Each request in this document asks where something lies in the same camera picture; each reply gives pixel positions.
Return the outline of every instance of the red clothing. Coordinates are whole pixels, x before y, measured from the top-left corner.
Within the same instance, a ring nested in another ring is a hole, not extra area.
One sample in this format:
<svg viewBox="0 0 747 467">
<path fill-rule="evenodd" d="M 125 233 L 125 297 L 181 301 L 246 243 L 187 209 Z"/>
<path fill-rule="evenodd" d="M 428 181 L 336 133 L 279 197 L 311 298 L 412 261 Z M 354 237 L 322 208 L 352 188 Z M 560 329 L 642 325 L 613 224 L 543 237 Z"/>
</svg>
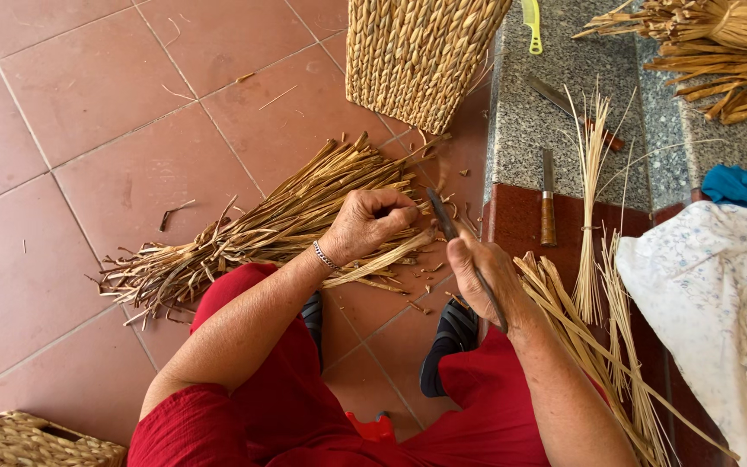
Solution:
<svg viewBox="0 0 747 467">
<path fill-rule="evenodd" d="M 274 271 L 250 263 L 216 280 L 191 332 Z M 523 369 L 504 335 L 493 328 L 477 350 L 442 358 L 440 376 L 462 411 L 399 445 L 364 441 L 321 380 L 316 345 L 295 319 L 231 396 L 219 385 L 196 385 L 155 407 L 137 425 L 128 465 L 549 465 Z"/>
</svg>

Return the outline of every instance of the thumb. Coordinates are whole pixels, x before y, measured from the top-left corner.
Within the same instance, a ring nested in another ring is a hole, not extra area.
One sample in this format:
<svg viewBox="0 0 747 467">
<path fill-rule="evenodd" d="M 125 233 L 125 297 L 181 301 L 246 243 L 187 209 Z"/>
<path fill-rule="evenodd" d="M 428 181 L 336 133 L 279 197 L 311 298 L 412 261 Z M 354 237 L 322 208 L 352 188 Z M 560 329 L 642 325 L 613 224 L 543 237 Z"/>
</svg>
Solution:
<svg viewBox="0 0 747 467">
<path fill-rule="evenodd" d="M 408 228 L 411 222 L 417 218 L 419 209 L 417 206 L 406 206 L 399 209 L 391 209 L 387 216 L 378 218 L 376 223 L 380 228 L 388 233 L 388 236 Z"/>
</svg>

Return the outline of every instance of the white fabric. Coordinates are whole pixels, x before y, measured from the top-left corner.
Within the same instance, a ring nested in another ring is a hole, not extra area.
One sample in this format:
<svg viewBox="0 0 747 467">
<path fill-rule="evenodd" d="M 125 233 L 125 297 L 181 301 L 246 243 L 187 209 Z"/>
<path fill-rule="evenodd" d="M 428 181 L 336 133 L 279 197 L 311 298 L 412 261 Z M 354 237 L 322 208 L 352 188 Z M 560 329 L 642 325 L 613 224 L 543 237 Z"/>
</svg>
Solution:
<svg viewBox="0 0 747 467">
<path fill-rule="evenodd" d="M 747 208 L 689 205 L 639 239 L 622 238 L 616 264 L 682 377 L 747 467 Z"/>
</svg>

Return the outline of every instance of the wicker basket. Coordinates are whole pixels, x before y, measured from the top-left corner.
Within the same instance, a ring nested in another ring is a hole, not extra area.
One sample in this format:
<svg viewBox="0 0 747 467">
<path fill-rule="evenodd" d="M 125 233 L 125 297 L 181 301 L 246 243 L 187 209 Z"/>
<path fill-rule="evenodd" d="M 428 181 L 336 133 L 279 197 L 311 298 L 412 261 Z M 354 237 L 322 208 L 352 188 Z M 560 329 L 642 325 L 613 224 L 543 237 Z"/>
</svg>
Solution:
<svg viewBox="0 0 747 467">
<path fill-rule="evenodd" d="M 123 446 L 68 430 L 18 410 L 0 414 L 0 466 L 119 467 Z"/>
<path fill-rule="evenodd" d="M 511 0 L 350 0 L 347 98 L 446 130 Z"/>
</svg>

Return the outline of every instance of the black sandal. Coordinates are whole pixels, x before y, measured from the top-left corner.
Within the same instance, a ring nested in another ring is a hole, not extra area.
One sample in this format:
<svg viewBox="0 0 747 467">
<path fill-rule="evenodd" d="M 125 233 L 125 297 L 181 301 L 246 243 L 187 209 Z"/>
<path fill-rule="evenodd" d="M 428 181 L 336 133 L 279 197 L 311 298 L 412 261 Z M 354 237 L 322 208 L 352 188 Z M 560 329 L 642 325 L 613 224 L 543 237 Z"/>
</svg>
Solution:
<svg viewBox="0 0 747 467">
<path fill-rule="evenodd" d="M 464 308 L 454 298 L 442 308 L 434 343 L 420 366 L 420 390 L 425 397 L 447 395 L 437 366 L 443 356 L 468 352 L 477 347 L 478 321 L 477 314 L 471 308 Z"/>
<path fill-rule="evenodd" d="M 316 343 L 319 351 L 319 374 L 325 369 L 325 363 L 321 356 L 321 325 L 322 325 L 322 301 L 321 293 L 317 290 L 307 299 L 305 306 L 301 308 L 301 317 L 305 320 L 305 326 Z"/>
</svg>

